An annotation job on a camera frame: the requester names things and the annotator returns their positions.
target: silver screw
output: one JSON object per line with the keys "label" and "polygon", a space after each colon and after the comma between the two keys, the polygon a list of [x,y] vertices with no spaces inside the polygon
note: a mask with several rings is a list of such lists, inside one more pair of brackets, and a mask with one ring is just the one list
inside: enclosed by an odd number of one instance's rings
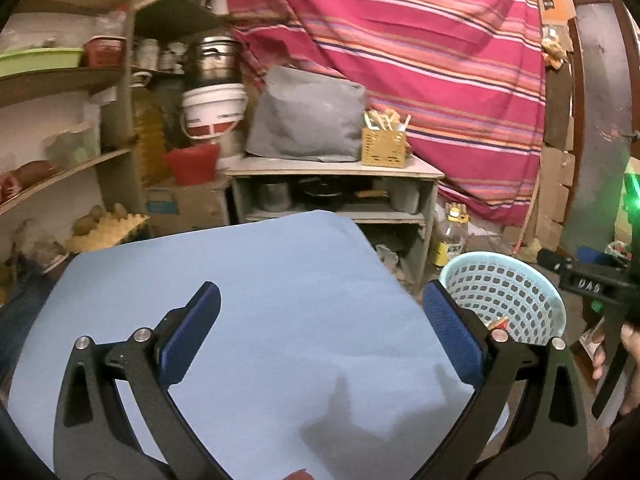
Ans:
{"label": "silver screw", "polygon": [[494,341],[497,343],[505,343],[509,339],[509,334],[507,334],[506,330],[496,328],[492,330],[491,337],[494,338]]}
{"label": "silver screw", "polygon": [[151,330],[148,328],[139,328],[133,333],[133,339],[139,343],[145,342],[151,337]]}
{"label": "silver screw", "polygon": [[76,339],[76,348],[78,350],[84,350],[89,346],[90,342],[91,340],[87,336],[83,335],[82,337]]}
{"label": "silver screw", "polygon": [[564,340],[560,339],[559,337],[553,338],[551,340],[551,344],[556,350],[564,350],[566,348],[566,343],[564,342]]}

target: yellow plastic basket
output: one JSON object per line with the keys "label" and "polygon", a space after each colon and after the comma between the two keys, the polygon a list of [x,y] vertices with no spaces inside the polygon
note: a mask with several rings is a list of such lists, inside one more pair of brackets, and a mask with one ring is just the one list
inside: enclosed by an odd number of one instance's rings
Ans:
{"label": "yellow plastic basket", "polygon": [[362,129],[362,165],[404,168],[406,134],[398,130]]}

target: cooking pot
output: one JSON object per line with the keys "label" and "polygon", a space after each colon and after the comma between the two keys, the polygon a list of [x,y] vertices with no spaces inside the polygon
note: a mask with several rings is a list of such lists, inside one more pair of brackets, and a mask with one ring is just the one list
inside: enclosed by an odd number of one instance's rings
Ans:
{"label": "cooking pot", "polygon": [[241,45],[229,36],[207,36],[187,52],[184,71],[190,88],[241,81]]}

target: blue tablecloth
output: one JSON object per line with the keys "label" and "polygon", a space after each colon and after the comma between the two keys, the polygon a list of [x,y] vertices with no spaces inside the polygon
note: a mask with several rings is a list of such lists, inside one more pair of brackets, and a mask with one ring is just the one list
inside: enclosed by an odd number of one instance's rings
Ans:
{"label": "blue tablecloth", "polygon": [[[48,465],[75,339],[154,327],[205,280],[222,312],[170,393],[236,480],[300,468],[316,480],[409,479],[472,393],[349,219],[318,211],[155,238],[77,257],[28,336],[8,409]],[[120,391],[143,449],[161,459]]]}

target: red plastic basket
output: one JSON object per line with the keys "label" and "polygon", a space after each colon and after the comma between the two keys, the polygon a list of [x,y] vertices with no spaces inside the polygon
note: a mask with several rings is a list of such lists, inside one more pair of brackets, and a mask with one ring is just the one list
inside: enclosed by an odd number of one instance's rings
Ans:
{"label": "red plastic basket", "polygon": [[218,144],[199,144],[182,150],[171,150],[164,156],[164,160],[178,184],[195,186],[216,177],[219,156]]}

